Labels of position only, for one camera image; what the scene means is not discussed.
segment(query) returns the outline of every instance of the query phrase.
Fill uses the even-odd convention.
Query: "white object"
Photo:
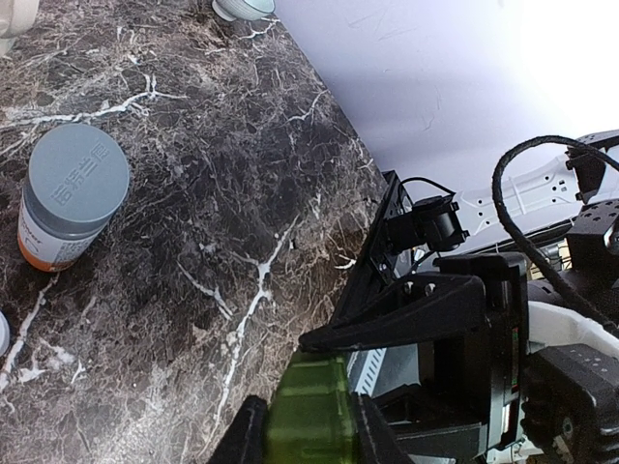
[[[524,464],[530,456],[544,454],[541,449],[537,448],[529,440],[499,451],[491,449],[486,456],[487,464],[509,464],[522,463]]]
[[[619,360],[619,339],[571,309],[529,302],[529,341],[545,346],[583,343]]]
[[[619,146],[610,148],[606,154],[614,160],[619,160]],[[619,196],[618,192],[619,172],[615,171],[612,167],[607,166],[604,177],[602,178],[602,183],[598,189],[598,193],[589,200],[589,203],[616,198]]]
[[[35,23],[39,0],[0,0],[0,56]]]
[[[578,183],[566,161],[564,156],[557,157],[534,171],[508,177],[503,182],[503,198],[512,218],[548,206],[576,203]],[[454,201],[459,205],[457,218],[462,230],[468,230],[471,236],[499,223],[491,188],[458,192]]]
[[[226,21],[256,21],[275,11],[274,0],[213,0],[213,10]]]
[[[4,355],[9,349],[10,338],[11,332],[9,331],[9,323],[0,312],[0,356]]]
[[[380,368],[383,365],[383,361],[385,361],[385,353],[387,353],[386,348],[368,351],[357,385],[352,389],[354,392],[372,396],[376,388]]]
[[[448,457],[409,456],[415,464],[456,464],[455,459]]]

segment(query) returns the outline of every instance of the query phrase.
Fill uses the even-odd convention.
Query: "black cable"
[[[432,254],[434,254],[436,251],[427,251],[426,254],[424,254],[424,256],[422,256],[421,258],[419,258],[417,261],[415,261],[413,263],[413,265],[410,268],[410,272],[413,273],[415,271],[417,271],[417,269],[428,259],[430,258],[430,256]]]
[[[401,184],[408,184],[409,182],[425,182],[426,184],[430,184],[431,186],[435,186],[437,189],[441,189],[447,193],[449,193],[450,195],[455,195],[456,193],[449,189],[446,188],[445,186],[440,185],[438,182],[432,181],[431,179],[428,179],[426,177],[409,177],[408,179],[404,179]]]
[[[446,188],[445,186],[442,186],[438,182],[432,181],[431,179],[428,179],[427,177],[409,177],[408,179],[404,179],[403,181],[401,181],[399,183],[399,188],[398,188],[398,204],[400,204],[400,205],[402,204],[402,191],[403,190],[406,191],[406,188],[404,188],[404,184],[408,184],[409,182],[425,182],[426,184],[430,184],[431,186],[434,186],[437,189],[441,189],[441,190],[447,192],[450,195],[455,195],[456,194],[453,190],[451,190],[449,188]]]
[[[555,143],[558,145],[567,145],[577,148],[578,150],[582,150],[586,154],[607,163],[616,171],[619,171],[619,162],[615,161],[606,153],[601,152],[585,143],[579,142],[577,140],[572,140],[568,137],[562,137],[560,135],[545,135],[542,137],[532,138],[531,140],[527,140],[526,142],[522,142],[516,145],[512,150],[508,151],[505,155],[501,157],[499,162],[496,164],[496,167],[494,168],[494,173],[492,174],[492,200],[494,201],[496,213],[499,217],[499,221],[501,222],[501,224],[503,224],[506,232],[510,234],[512,239],[514,239],[514,242],[516,242],[522,252],[524,252],[524,254],[526,254],[529,259],[538,267],[544,277],[563,297],[566,303],[583,316],[593,319],[594,321],[602,324],[604,328],[611,334],[617,335],[619,333],[619,331],[617,330],[617,326],[607,316],[598,311],[590,302],[580,296],[578,292],[574,290],[572,285],[570,285],[566,280],[564,280],[563,277],[561,277],[559,273],[557,273],[552,268],[552,266],[545,260],[544,256],[540,253],[540,251],[535,247],[533,242],[527,239],[522,233],[522,231],[518,228],[518,226],[514,223],[514,221],[510,217],[510,213],[507,211],[507,207],[505,206],[505,202],[503,200],[503,189],[501,187],[501,180],[503,178],[505,168],[515,157],[517,157],[521,153],[529,150],[530,148],[538,147],[546,143]]]

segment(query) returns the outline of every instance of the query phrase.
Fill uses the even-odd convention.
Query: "white bowl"
[[[39,0],[0,0],[0,39],[20,36],[32,27]]]
[[[9,349],[10,339],[11,332],[9,332],[9,323],[0,312],[0,356],[4,355]]]
[[[213,0],[213,10],[226,21],[256,21],[275,11],[275,0]]]

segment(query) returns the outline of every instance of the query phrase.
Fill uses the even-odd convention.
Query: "marble countertop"
[[[280,22],[205,2],[43,1],[0,59],[0,460],[202,463],[324,323],[383,181]],[[114,137],[128,201],[69,270],[16,241],[34,143]]]

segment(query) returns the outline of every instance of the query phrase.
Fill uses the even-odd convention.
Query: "gray lid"
[[[46,133],[28,165],[36,214],[67,232],[103,227],[129,189],[127,158],[102,130],[67,124]]]
[[[4,355],[9,349],[9,341],[11,332],[9,331],[9,323],[0,312],[0,356]]]

